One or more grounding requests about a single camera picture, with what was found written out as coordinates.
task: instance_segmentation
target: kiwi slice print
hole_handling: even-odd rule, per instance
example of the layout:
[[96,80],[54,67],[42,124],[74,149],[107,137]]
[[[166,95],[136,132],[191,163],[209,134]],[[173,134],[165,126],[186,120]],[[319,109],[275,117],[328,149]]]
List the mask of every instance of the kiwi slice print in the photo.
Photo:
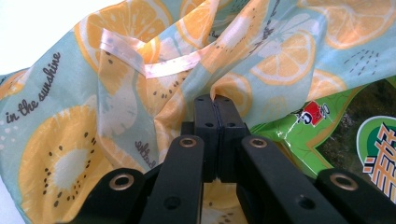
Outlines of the kiwi slice print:
[[86,105],[46,119],[21,158],[21,208],[34,223],[74,218],[111,164],[97,143],[96,114]]
[[190,71],[180,72],[168,77],[149,79],[138,76],[137,93],[151,116],[156,116],[163,109],[165,104],[175,95]]

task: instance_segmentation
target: orange slice print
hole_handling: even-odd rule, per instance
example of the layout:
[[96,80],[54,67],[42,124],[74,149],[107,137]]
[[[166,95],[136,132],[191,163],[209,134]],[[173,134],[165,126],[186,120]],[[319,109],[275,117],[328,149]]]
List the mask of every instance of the orange slice print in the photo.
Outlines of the orange slice print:
[[280,51],[262,60],[250,73],[269,85],[292,85],[309,73],[315,60],[315,40],[297,31],[280,44]]
[[232,99],[241,117],[244,117],[251,107],[251,87],[248,80],[241,75],[230,72],[219,79],[210,90],[212,99],[216,94]]
[[16,94],[23,89],[25,82],[29,77],[26,73],[27,71],[28,69],[24,69],[11,75],[11,77],[0,86],[0,100],[8,97],[9,95]]
[[326,42],[336,49],[348,49],[377,38],[396,18],[393,0],[299,0],[298,6],[326,17]]
[[201,65],[211,74],[227,65],[245,59],[254,48],[252,41],[262,29],[262,21],[267,13],[269,1],[250,1],[210,47],[211,50],[201,60]]
[[347,85],[343,79],[329,72],[315,69],[311,89],[309,90],[306,101],[313,101],[346,90]]
[[183,18],[191,11],[200,6],[205,0],[183,0],[180,5],[180,14],[178,15],[180,18]]
[[159,0],[125,1],[91,14],[75,28],[78,46],[92,69],[97,72],[103,29],[149,42],[172,23]]
[[[196,3],[188,4],[186,11],[195,5]],[[206,0],[177,22],[176,28],[184,41],[196,49],[207,45],[206,40],[212,28],[217,7],[218,1]]]
[[72,220],[111,165],[97,144],[96,113],[88,106],[46,119],[21,157],[21,207],[33,223]]

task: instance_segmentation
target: red logo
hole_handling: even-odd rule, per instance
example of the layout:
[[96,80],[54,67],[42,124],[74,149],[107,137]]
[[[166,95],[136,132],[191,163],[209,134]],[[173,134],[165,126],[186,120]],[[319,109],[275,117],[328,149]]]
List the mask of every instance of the red logo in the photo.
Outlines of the red logo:
[[309,102],[303,109],[293,113],[297,117],[297,123],[317,126],[323,119],[330,118],[330,110],[326,104],[319,105],[315,101]]

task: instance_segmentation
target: hole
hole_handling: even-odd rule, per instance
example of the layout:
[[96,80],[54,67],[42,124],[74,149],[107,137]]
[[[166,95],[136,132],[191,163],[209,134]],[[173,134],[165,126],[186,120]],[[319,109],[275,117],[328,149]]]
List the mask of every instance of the hole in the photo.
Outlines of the hole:
[[337,186],[340,189],[353,191],[358,189],[359,187],[358,183],[356,183],[355,180],[341,173],[335,173],[330,175],[330,180],[335,186]]
[[314,209],[315,203],[310,198],[305,197],[303,194],[297,197],[297,204],[304,209]]
[[129,179],[125,176],[116,179],[116,185],[126,185],[129,182]]
[[168,210],[177,209],[181,205],[181,201],[178,197],[171,196],[165,199],[163,206]]
[[114,176],[108,184],[111,189],[125,190],[132,186],[134,177],[130,174],[119,174]]
[[267,146],[267,142],[265,142],[264,140],[262,140],[260,138],[253,138],[249,141],[249,143],[253,147],[266,147]]
[[186,137],[181,139],[179,144],[183,147],[194,147],[197,145],[197,142],[193,138]]

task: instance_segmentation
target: black dots print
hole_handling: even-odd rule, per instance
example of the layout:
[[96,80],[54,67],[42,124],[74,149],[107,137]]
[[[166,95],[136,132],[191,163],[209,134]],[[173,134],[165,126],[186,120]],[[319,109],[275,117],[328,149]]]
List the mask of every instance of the black dots print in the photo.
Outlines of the black dots print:
[[348,71],[350,75],[360,76],[363,74],[370,74],[373,76],[377,67],[378,58],[378,52],[362,49],[350,56],[349,59],[346,59],[344,65],[346,69],[349,67]]
[[233,220],[233,213],[229,212],[221,216],[221,219],[219,220],[219,224],[232,223],[232,220]]

